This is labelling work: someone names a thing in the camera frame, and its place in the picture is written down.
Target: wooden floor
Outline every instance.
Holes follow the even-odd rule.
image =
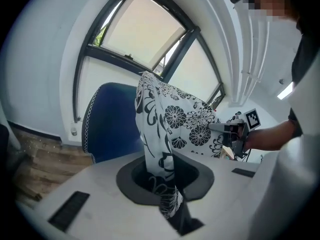
[[[60,141],[39,137],[13,128],[22,151],[29,162],[14,179],[20,201],[39,200],[67,181],[70,177],[92,164],[89,155],[81,147],[62,146]]]

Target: window frame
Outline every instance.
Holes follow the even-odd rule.
[[[226,96],[225,89],[224,89],[224,84],[223,84],[222,82],[220,82],[220,83],[218,84],[218,86],[215,88],[215,90],[214,90],[211,98],[207,101],[207,103],[208,103],[209,105],[210,105],[212,102],[214,102],[214,100],[215,100],[215,98],[216,98],[216,96],[217,96],[217,94],[218,94],[219,91],[220,91],[221,95],[218,96],[217,98],[220,98],[220,100],[219,100],[218,102],[213,103],[213,104],[211,105],[211,108],[212,108],[213,110],[215,110],[215,109],[219,106],[219,104],[221,103],[221,101],[222,101],[222,100],[224,99],[224,97]]]
[[[86,56],[116,65],[118,67],[121,67],[137,75],[141,75],[141,73],[145,71],[151,72],[158,79],[162,80],[165,83],[168,83],[171,77],[173,76],[173,74],[175,73],[176,69],[178,68],[180,62],[186,55],[187,51],[189,50],[189,48],[191,47],[195,39],[197,39],[200,42],[200,45],[202,46],[205,54],[207,55],[211,63],[211,66],[214,70],[214,73],[218,79],[219,85],[217,88],[221,88],[221,90],[220,89],[219,90],[221,91],[221,94],[223,94],[223,97],[225,96],[222,80],[221,80],[216,62],[204,38],[200,34],[201,29],[192,22],[192,20],[187,16],[187,14],[173,0],[153,0],[159,6],[161,6],[164,10],[166,10],[172,17],[174,17],[185,28],[185,32],[183,33],[183,35],[177,38],[175,42],[173,42],[173,44],[168,48],[168,50],[165,51],[164,55],[159,60],[158,64],[161,62],[163,57],[168,53],[168,51],[176,44],[176,42],[184,36],[181,42],[179,43],[179,45],[177,46],[177,48],[175,49],[175,51],[173,52],[170,60],[164,66],[161,76],[153,72],[153,70],[157,67],[158,64],[152,67],[152,70],[151,70],[146,66],[126,56],[118,54],[112,50],[93,45],[96,39],[96,36],[101,31],[101,28],[104,22],[106,21],[107,17],[114,10],[117,4],[121,1],[122,1],[121,5],[117,7],[114,14],[111,16],[110,21],[106,25],[106,30],[104,31],[100,40],[100,45],[102,44],[104,37],[108,31],[108,26],[110,26],[115,16],[119,12],[121,6],[124,4],[126,0],[109,0],[105,4],[105,6],[102,8],[102,10],[99,12],[95,20],[93,21],[91,27],[89,28],[83,40],[82,46],[79,51],[77,63],[76,63],[75,75],[74,75],[74,81],[73,81],[73,90],[72,90],[73,119],[75,123],[77,123],[81,119],[79,117],[79,112],[78,112],[78,98],[79,98],[78,95],[79,95],[81,70],[83,67],[84,58]],[[216,90],[214,91],[209,101],[211,102],[213,101],[218,91]]]

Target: black slot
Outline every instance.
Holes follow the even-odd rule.
[[[202,199],[214,183],[214,173],[204,164],[180,154],[173,155],[174,181],[186,202]],[[152,174],[147,172],[145,157],[123,166],[116,175],[120,191],[139,205],[159,206],[160,197],[151,192]]]
[[[76,191],[69,199],[55,212],[48,222],[57,229],[65,232],[75,219],[90,194]]]
[[[250,178],[253,178],[256,174],[254,171],[244,170],[244,169],[240,169],[240,168],[233,169],[232,173],[240,174],[240,175],[250,177]]]

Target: person's arm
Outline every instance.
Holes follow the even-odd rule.
[[[275,127],[254,130],[249,133],[245,149],[277,151],[293,138],[297,124],[292,120],[285,121]]]

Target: window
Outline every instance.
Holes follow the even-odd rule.
[[[220,102],[222,101],[223,97],[224,96],[222,95],[221,91],[219,90],[218,93],[214,96],[213,101],[209,104],[210,107],[213,110],[215,110],[218,107],[218,105],[220,104]]]
[[[120,4],[102,25],[99,46],[153,70],[186,29],[152,0],[125,0],[108,24]]]
[[[80,49],[73,83],[73,117],[81,121],[100,85],[136,86],[141,73],[212,103],[221,78],[196,26],[172,0],[109,0]]]
[[[213,95],[219,81],[198,40],[187,51],[169,84],[205,102]]]

